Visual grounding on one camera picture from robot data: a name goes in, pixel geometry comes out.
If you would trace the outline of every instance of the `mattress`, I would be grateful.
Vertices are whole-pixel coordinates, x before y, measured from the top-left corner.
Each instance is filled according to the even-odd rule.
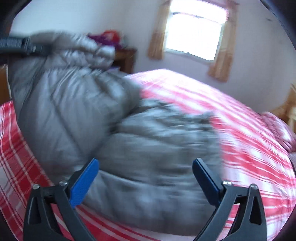
[[[296,204],[296,178],[287,151],[260,115],[208,85],[169,70],[138,73],[130,78],[143,87],[143,98],[173,103],[190,114],[212,112],[212,125],[219,133],[223,152],[222,178],[243,187],[252,183],[259,186],[268,240],[272,240]],[[10,101],[0,107],[0,211],[18,240],[22,240],[25,208],[34,183],[52,185],[22,137]],[[229,232],[237,208],[233,207],[219,240]],[[84,205],[78,206],[77,212],[97,240],[194,239],[113,223]],[[62,232],[71,239],[58,210],[55,214]]]

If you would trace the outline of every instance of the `pink pillow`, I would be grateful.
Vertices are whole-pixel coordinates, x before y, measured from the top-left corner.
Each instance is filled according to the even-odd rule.
[[[295,152],[296,134],[292,131],[292,129],[285,122],[270,112],[264,112],[261,114],[261,117],[281,146],[288,152]]]

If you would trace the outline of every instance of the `silver screw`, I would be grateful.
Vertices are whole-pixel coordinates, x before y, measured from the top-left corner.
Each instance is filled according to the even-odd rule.
[[[33,188],[34,190],[37,190],[37,189],[39,189],[39,187],[40,187],[39,184],[34,184],[32,188]]]
[[[223,184],[226,185],[226,186],[231,186],[232,185],[232,182],[230,182],[230,181],[223,181]]]
[[[251,185],[251,188],[255,189],[255,190],[258,190],[258,186],[256,184],[252,184]]]
[[[62,187],[66,186],[67,184],[68,184],[68,182],[66,180],[61,180],[59,182],[59,185],[62,186]]]

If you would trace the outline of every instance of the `window sill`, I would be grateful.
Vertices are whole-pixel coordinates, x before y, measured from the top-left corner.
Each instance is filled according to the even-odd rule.
[[[204,58],[189,54],[189,53],[184,53],[184,52],[180,52],[177,50],[173,50],[173,49],[166,49],[165,53],[169,53],[169,54],[175,54],[175,55],[179,55],[185,58],[189,58],[193,61],[199,62],[201,64],[206,64],[206,65],[210,65],[213,61],[212,60],[206,60]]]

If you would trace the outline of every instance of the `red and white plaid blanket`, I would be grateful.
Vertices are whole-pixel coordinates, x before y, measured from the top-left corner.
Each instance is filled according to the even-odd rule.
[[[222,178],[239,186],[248,187],[251,183],[259,186],[268,240],[272,240],[296,204],[296,178],[287,151],[275,140],[261,117],[220,91],[172,71],[155,70],[134,74],[131,78],[143,86],[144,98],[174,103],[186,113],[213,112],[212,124],[219,133],[223,151]],[[34,183],[51,185],[21,135],[13,103],[5,103],[0,107],[0,211],[18,240],[22,240],[25,208]],[[83,205],[77,211],[97,240],[193,240],[193,237],[128,228],[98,216]],[[219,239],[227,235],[236,211],[237,206]],[[56,217],[62,232],[71,239],[58,211]]]

